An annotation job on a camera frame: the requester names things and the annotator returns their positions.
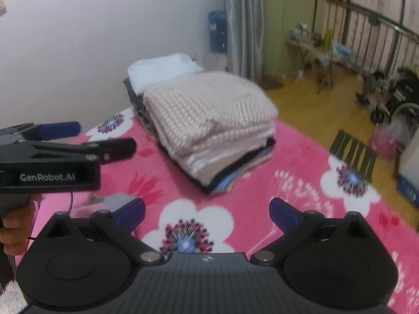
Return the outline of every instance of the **green wall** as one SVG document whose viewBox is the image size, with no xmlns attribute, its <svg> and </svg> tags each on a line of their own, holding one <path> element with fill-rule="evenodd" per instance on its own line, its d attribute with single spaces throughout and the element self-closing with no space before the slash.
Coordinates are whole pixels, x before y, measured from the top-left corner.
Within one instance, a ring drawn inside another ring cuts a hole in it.
<svg viewBox="0 0 419 314">
<path fill-rule="evenodd" d="M 299 54 L 295 47 L 287 45 L 285 40 L 291 36 L 291 30 L 300 22 L 312 27 L 316 0 L 265 0 L 265 74 L 279 76 L 294 72 L 299 63 Z"/>
</svg>

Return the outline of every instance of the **round black disc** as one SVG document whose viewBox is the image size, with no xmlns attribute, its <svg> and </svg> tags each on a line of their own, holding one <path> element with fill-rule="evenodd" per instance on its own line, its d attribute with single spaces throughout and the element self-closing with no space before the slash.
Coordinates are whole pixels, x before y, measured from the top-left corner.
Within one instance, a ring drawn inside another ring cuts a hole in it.
<svg viewBox="0 0 419 314">
<path fill-rule="evenodd" d="M 51 309 L 86 309 L 106 302 L 127 283 L 131 263 L 123 251 L 106 243 L 49 239 L 18 268 L 18 282 L 29 300 Z"/>
<path fill-rule="evenodd" d="M 301 246 L 284 263 L 286 281 L 302 296 L 330 308 L 373 306 L 391 295 L 397 270 L 391 257 L 370 243 L 351 237 L 344 244 L 329 239 Z"/>
</svg>

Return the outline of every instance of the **plastic bag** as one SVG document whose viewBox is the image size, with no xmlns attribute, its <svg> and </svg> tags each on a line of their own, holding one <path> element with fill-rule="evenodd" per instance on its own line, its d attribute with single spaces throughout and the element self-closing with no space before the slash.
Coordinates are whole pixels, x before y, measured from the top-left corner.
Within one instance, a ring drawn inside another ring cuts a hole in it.
<svg viewBox="0 0 419 314">
<path fill-rule="evenodd" d="M 375 132 L 368 145 L 384 159 L 392 159 L 397 152 L 397 145 L 407 146 L 410 141 L 410 131 L 406 117 L 399 115 L 384 129 Z"/>
</svg>

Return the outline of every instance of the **ribbed black surface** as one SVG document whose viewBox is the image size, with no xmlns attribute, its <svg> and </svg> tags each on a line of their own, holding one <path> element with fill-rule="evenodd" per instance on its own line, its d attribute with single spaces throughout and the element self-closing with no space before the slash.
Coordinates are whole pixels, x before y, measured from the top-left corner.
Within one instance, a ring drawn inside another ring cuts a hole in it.
<svg viewBox="0 0 419 314">
<path fill-rule="evenodd" d="M 25 314 L 51 311 L 30 308 Z M 271 267 L 257 267 L 243 254 L 173 255 L 160 267 L 143 268 L 111 302 L 78 314 L 390 314 L 384 305 L 337 311 L 294 293 Z"/>
</svg>

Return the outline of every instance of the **gray curtain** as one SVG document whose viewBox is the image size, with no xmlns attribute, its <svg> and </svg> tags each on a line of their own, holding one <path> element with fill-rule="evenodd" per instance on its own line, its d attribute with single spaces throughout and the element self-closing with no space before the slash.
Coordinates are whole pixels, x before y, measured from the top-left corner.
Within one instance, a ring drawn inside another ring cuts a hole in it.
<svg viewBox="0 0 419 314">
<path fill-rule="evenodd" d="M 264 0 L 225 0 L 228 70 L 259 82 L 263 73 Z"/>
</svg>

